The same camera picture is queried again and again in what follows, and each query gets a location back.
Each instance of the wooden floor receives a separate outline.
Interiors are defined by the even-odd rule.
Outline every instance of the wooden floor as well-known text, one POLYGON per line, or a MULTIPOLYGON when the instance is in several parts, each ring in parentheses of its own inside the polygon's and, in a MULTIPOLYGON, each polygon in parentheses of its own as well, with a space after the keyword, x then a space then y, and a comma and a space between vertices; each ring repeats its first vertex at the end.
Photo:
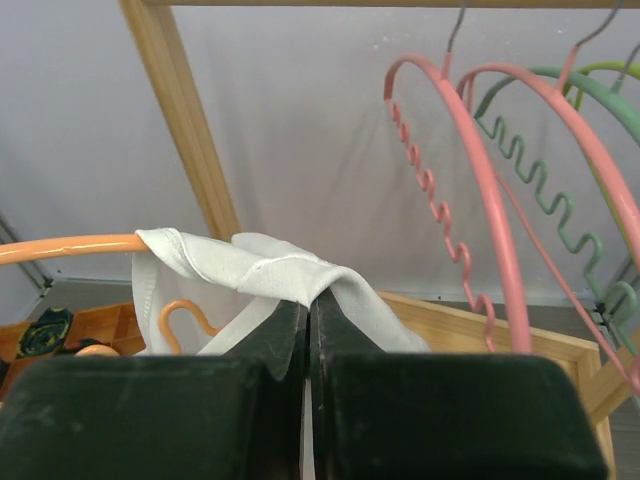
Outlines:
MULTIPOLYGON (((34 316, 48 307, 66 307, 74 311, 127 301, 131 301, 131 287, 127 285, 58 283, 38 306, 34 316)), ((466 304, 448 305, 468 310, 466 304)), ((500 305, 496 305, 496 314, 505 318, 500 305)), ((530 307, 529 318, 534 327, 592 339, 573 309, 530 307)), ((630 399, 610 417, 610 421, 618 480, 640 479, 640 411, 630 399)))

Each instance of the green hanger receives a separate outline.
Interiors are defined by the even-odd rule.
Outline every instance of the green hanger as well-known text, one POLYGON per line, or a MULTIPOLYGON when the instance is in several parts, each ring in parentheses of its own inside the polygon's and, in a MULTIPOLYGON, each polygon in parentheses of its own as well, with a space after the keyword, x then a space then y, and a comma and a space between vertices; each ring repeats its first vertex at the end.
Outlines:
MULTIPOLYGON (((586 65, 578 69, 577 73, 581 73, 582 75, 589 75, 591 72, 597 72, 602 70, 625 73, 626 75, 633 77, 636 80, 640 80, 640 63, 629 63, 628 60, 626 62, 612 61, 612 62, 592 63, 590 65, 586 65)), ((567 82, 567 84, 562 89, 562 94, 565 97, 569 94, 569 90, 571 90, 572 86, 573 85, 571 83, 567 82)), ((614 85, 611 87, 611 91, 617 93, 620 91, 621 86, 622 86, 622 80, 620 77, 618 77, 618 79, 616 80, 616 83, 614 83, 614 85)), ((578 88, 576 99, 573 101, 569 100, 569 102, 574 106, 576 110, 580 110, 580 107, 582 106, 583 94, 584 94, 583 90, 580 90, 580 88, 578 88)))
MULTIPOLYGON (((640 45, 636 47, 636 49, 634 49, 634 51, 632 52, 632 55, 629 57, 629 60, 627 62, 603 62, 603 63, 597 64, 598 66, 607 65, 607 66, 620 67, 620 69, 617 71, 621 72, 621 76, 616 80, 612 88, 605 87, 604 85, 600 84, 594 79, 588 77, 586 74, 572 72, 571 74, 569 74, 569 78, 567 79, 567 84, 566 84, 567 86, 563 91, 563 93, 566 95, 566 92, 569 91, 572 85, 575 85, 578 88, 578 97, 576 98, 576 102, 575 102, 575 105, 577 105, 578 108, 582 102, 582 93, 586 92, 594 100, 598 101, 598 103, 604 106, 625 127, 625 129, 629 132, 629 134, 631 134, 631 136, 633 137, 635 142, 638 144, 638 146, 640 146, 640 115, 635 109, 633 109, 633 107, 631 107, 630 104, 628 104, 620 96, 619 90, 620 90, 620 87, 622 86, 622 81, 624 80, 624 77, 626 74, 630 74, 634 78, 640 77, 640 65, 630 64, 630 60, 637 53, 639 47, 640 45)), ((537 75, 551 77, 551 78, 558 78, 561 72, 561 69, 556 67, 536 67, 536 68, 531 68, 529 70, 537 75)), ((621 326, 629 318, 631 318, 635 313, 635 311, 637 310, 637 299, 636 299, 635 291, 626 282, 617 282, 615 285, 611 286, 606 292, 603 293, 600 285, 595 281, 595 278, 593 276, 593 270, 596 267, 596 265, 600 262, 600 259, 602 258, 602 241, 600 240, 600 237, 595 233, 589 232, 582 235, 582 237, 578 240, 578 242, 573 244, 570 241, 564 228, 573 213, 573 200, 571 196, 567 192, 560 192, 555 196, 555 198, 553 199, 550 205, 546 205, 541 195, 542 191, 544 190, 544 185, 546 183, 546 179, 549 171, 546 163, 543 160, 537 160, 531 166, 528 173, 523 172, 520 168, 520 165, 521 165, 522 157, 524 155, 524 150, 525 150, 524 139, 520 135, 514 136, 513 139, 511 140, 509 148, 507 149, 505 148, 505 145, 504 145, 504 137, 506 135, 506 130, 507 130, 504 117, 498 116, 496 118, 494 122, 493 130, 489 130, 489 128, 487 128, 487 126, 482 121, 482 117, 486 113, 487 109, 489 108, 489 105, 491 104, 493 98, 497 95, 497 93, 500 90, 502 90, 504 87, 506 87, 507 85, 509 85, 514 81, 515 79, 513 77, 507 77, 497 82, 493 87, 491 87, 485 94, 482 101, 480 102, 480 105, 478 106, 478 109, 474 114, 474 118, 478 122, 478 125, 480 126, 480 128, 485 132, 485 134, 489 138, 491 139, 498 138, 499 149, 503 157, 505 157, 507 160, 510 160, 515 155, 516 157, 515 169, 520 180, 522 180, 526 184, 529 184, 536 177, 536 173, 538 171, 540 172, 538 176, 538 181, 536 183, 535 198, 536 198, 536 202, 538 203, 538 205, 540 206, 540 208, 543 210, 545 214, 547 215, 553 214, 557 210, 559 205, 561 203, 564 203, 565 205, 564 214, 560 219, 560 222, 557 227, 557 231, 558 231, 558 235, 560 236, 567 250, 570 253, 577 254, 580 251, 582 251, 582 249, 587 243, 593 243, 593 246, 594 246, 593 254, 591 255, 591 258, 589 259, 589 261, 587 262, 587 264, 583 269, 583 277, 586 280, 589 287, 591 288, 591 290, 593 291, 594 295, 596 296, 596 299, 600 302, 604 302, 605 300, 610 301, 614 295, 622 295, 623 297, 626 298, 626 302, 625 302, 626 307, 624 311, 620 314, 619 324, 616 325, 616 327, 621 326)), ((624 237, 627 245, 629 245, 627 235, 622 226, 618 213, 615 210, 611 202, 611 199, 609 198, 609 195, 606 189, 604 188, 604 185, 602 184, 602 181, 599 175, 595 171, 595 168, 593 167, 590 159, 586 156, 585 156, 585 159, 587 160, 587 164, 589 165, 589 168, 591 170, 593 177, 598 183, 600 192, 605 198, 607 205, 609 207, 609 210, 611 211, 616 221, 616 224, 618 225, 618 229, 620 230, 622 236, 624 237)), ((625 345, 629 348, 629 350, 634 355, 637 354, 635 346, 633 345, 631 340, 628 338, 628 336, 624 333, 624 331, 619 330, 619 333, 625 345)))

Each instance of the wavy wire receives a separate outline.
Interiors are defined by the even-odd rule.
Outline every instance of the wavy wire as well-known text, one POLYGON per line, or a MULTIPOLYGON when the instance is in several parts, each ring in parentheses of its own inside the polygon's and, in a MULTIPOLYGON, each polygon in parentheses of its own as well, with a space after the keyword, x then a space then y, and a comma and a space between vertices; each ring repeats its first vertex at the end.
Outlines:
MULTIPOLYGON (((602 241, 600 237, 595 233, 585 233, 583 234, 577 242, 573 243, 569 238, 565 230, 565 226, 569 222, 571 215, 573 214, 573 199, 566 192, 560 192, 556 194, 553 198, 551 204, 546 204, 542 198, 542 193, 544 190, 544 186, 547 182, 547 177, 549 175, 549 168, 547 164, 543 160, 536 160, 528 172, 524 172, 522 169, 522 158, 524 156, 525 145, 524 139, 520 135, 515 135, 509 144, 509 148, 505 147, 505 137, 507 132, 507 125, 504 117, 498 116, 493 124, 493 130, 487 128, 487 126, 482 121, 482 116, 474 117, 480 128, 484 131, 484 133, 491 139, 498 139, 498 149, 500 153, 506 160, 511 160, 515 155, 515 171, 520 180, 525 184, 529 185, 536 178, 536 174, 538 177, 538 181, 535 184, 535 198, 538 206, 542 209, 542 211, 546 215, 553 215, 559 208, 560 204, 564 204, 564 212, 560 217, 560 221, 558 222, 557 232, 564 244, 565 248, 572 253, 573 255, 577 255, 580 253, 587 243, 593 244, 593 253, 589 258, 589 261, 585 265, 582 274, 589 285, 589 288, 593 291, 596 300, 599 302, 610 302, 615 301, 614 299, 622 299, 625 302, 625 308, 619 315, 619 324, 622 325, 628 319, 630 319, 637 310, 637 298, 636 294, 631 288, 629 284, 626 282, 616 282, 615 284, 609 286, 607 290, 603 293, 602 287, 596 282, 594 278, 594 269, 600 263, 602 259, 603 247, 602 241)), ((625 335, 623 336, 625 340, 625 345, 627 348, 634 354, 637 355, 637 349, 635 345, 628 339, 625 335)))
POLYGON ((454 247, 451 240, 452 220, 449 205, 447 204, 447 202, 443 201, 436 206, 434 202, 436 179, 433 175, 433 172, 429 168, 427 168, 424 172, 422 171, 422 157, 420 154, 420 148, 416 144, 411 144, 410 128, 406 122, 402 121, 400 106, 397 103, 392 104, 391 101, 388 101, 387 105, 389 106, 389 110, 391 111, 391 118, 396 124, 400 141, 405 146, 405 152, 407 154, 409 164, 414 167, 416 180, 418 180, 418 184, 420 185, 422 191, 427 193, 431 213, 433 214, 433 217, 438 224, 444 223, 444 241, 447 247, 447 251, 449 252, 449 256, 454 263, 459 263, 462 259, 462 286, 464 288, 464 293, 467 296, 467 300, 469 301, 469 305, 471 305, 471 309, 474 312, 479 312, 483 306, 485 308, 485 312, 487 315, 485 341, 487 343, 487 348, 491 352, 495 352, 495 345, 493 343, 492 336, 496 319, 495 310, 493 308, 493 303, 491 303, 491 299, 487 294, 481 293, 477 298, 474 298, 473 291, 471 290, 471 285, 469 283, 469 277, 471 276, 471 253, 469 252, 469 248, 464 242, 460 242, 454 247))

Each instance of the metal hanger hook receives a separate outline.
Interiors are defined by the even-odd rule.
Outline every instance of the metal hanger hook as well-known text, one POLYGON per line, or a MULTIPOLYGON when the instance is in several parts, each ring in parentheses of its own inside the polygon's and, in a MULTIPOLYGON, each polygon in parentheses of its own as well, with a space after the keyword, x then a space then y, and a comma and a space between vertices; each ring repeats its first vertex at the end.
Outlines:
POLYGON ((622 71, 620 72, 620 75, 618 76, 618 78, 616 78, 615 83, 611 87, 611 91, 612 92, 616 92, 617 93, 617 92, 620 91, 620 88, 622 87, 622 82, 624 82, 624 77, 626 77, 627 74, 629 73, 629 69, 631 68, 631 64, 633 63, 633 60, 636 58, 638 53, 640 53, 640 42, 638 42, 638 44, 635 46, 635 48, 633 50, 631 50, 631 53, 627 57, 627 61, 624 62, 624 68, 622 69, 622 71))
POLYGON ((571 48, 569 56, 564 62, 564 67, 562 67, 562 72, 560 72, 560 76, 558 77, 558 82, 556 83, 556 90, 558 92, 562 92, 564 85, 567 83, 567 79, 569 78, 569 74, 571 73, 574 62, 576 61, 576 57, 578 56, 578 50, 580 50, 580 47, 582 47, 582 45, 587 43, 589 40, 592 40, 593 38, 600 35, 600 33, 602 33, 602 31, 609 26, 609 24, 618 14, 618 11, 622 8, 622 2, 623 0, 616 0, 615 6, 611 9, 609 15, 607 15, 607 18, 604 19, 604 22, 602 22, 600 26, 589 35, 581 40, 578 40, 573 48, 571 48))
POLYGON ((460 12, 458 12, 458 19, 456 20, 456 24, 453 27, 453 31, 449 36, 449 41, 447 42, 447 53, 451 53, 453 50, 453 41, 456 39, 456 35, 458 35, 458 30, 460 30, 460 25, 462 25, 462 19, 464 18, 464 14, 467 11, 467 6, 469 5, 469 0, 462 0, 462 5, 460 5, 460 12))
POLYGON ((623 1, 624 0, 616 0, 615 6, 611 9, 611 11, 609 12, 609 15, 607 15, 607 18, 604 19, 604 22, 602 22, 602 24, 598 28, 596 28, 593 32, 591 32, 589 35, 584 37, 582 40, 578 40, 578 42, 575 45, 575 48, 580 48, 589 40, 592 40, 593 38, 600 35, 602 31, 609 26, 609 24, 613 21, 615 16, 618 14, 618 11, 620 11, 620 9, 622 8, 623 1))

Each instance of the hanger hook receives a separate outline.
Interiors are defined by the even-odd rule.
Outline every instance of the hanger hook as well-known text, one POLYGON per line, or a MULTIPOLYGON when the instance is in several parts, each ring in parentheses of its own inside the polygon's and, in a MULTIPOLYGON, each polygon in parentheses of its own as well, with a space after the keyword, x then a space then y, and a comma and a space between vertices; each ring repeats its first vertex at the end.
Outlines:
POLYGON ((623 2, 624 0, 616 0, 615 6, 611 9, 611 11, 609 12, 609 15, 607 15, 607 18, 604 19, 604 22, 602 22, 602 24, 598 28, 596 28, 593 32, 591 32, 589 35, 584 37, 582 40, 578 40, 578 42, 575 45, 575 48, 580 48, 589 40, 593 40, 593 38, 600 35, 602 31, 609 26, 609 24, 613 21, 615 16, 618 14, 618 11, 622 8, 623 2))
POLYGON ((567 79, 569 78, 569 74, 571 73, 571 68, 573 67, 574 62, 576 61, 576 57, 578 56, 578 50, 580 47, 587 43, 589 40, 597 37, 602 33, 602 31, 609 26, 609 24, 613 21, 615 16, 618 14, 618 11, 622 8, 623 0, 616 0, 615 6, 609 11, 609 15, 604 19, 604 22, 600 24, 598 28, 596 28, 593 32, 591 32, 586 37, 578 40, 576 44, 571 48, 569 55, 567 56, 567 60, 564 62, 564 67, 562 68, 562 72, 560 72, 560 76, 558 77, 558 82, 556 83, 556 90, 562 93, 562 89, 564 88, 565 83, 567 83, 567 79))
POLYGON ((464 18, 464 14, 467 11, 467 5, 469 4, 469 0, 462 0, 462 4, 460 5, 460 11, 458 12, 458 19, 456 20, 456 24, 453 26, 453 30, 451 31, 451 35, 449 35, 449 41, 447 42, 447 52, 444 56, 444 62, 442 64, 442 79, 449 79, 449 69, 451 68, 451 57, 453 55, 453 41, 456 39, 458 35, 458 31, 460 30, 460 26, 462 25, 462 19, 464 18))
POLYGON ((458 12, 458 19, 456 20, 456 24, 454 25, 453 31, 451 32, 451 35, 449 35, 449 41, 447 42, 447 53, 451 53, 453 50, 453 41, 456 39, 456 35, 458 35, 458 30, 460 30, 460 25, 462 25, 462 19, 464 18, 468 4, 469 0, 462 0, 462 5, 458 12))
POLYGON ((171 351, 175 355, 179 355, 182 353, 182 347, 180 346, 180 342, 178 342, 178 339, 171 330, 171 326, 169 325, 169 315, 171 314, 171 312, 179 308, 189 310, 189 312, 191 312, 191 315, 195 317, 196 321, 200 325, 200 328, 202 328, 202 330, 204 330, 207 335, 215 337, 220 331, 219 328, 212 327, 209 324, 207 316, 204 314, 202 309, 191 300, 188 300, 186 298, 174 300, 170 304, 166 305, 160 312, 160 316, 158 317, 158 328, 160 329, 160 333, 162 334, 164 339, 167 341, 169 348, 171 348, 171 351))
POLYGON ((627 57, 627 61, 624 62, 624 68, 622 69, 622 71, 620 72, 620 75, 618 76, 618 78, 616 78, 615 83, 611 87, 612 92, 618 93, 620 91, 620 88, 622 87, 622 82, 624 81, 624 77, 626 77, 627 74, 629 73, 631 64, 633 63, 633 60, 636 58, 636 55, 638 55, 639 52, 640 52, 640 42, 638 42, 635 48, 631 50, 631 53, 627 57))

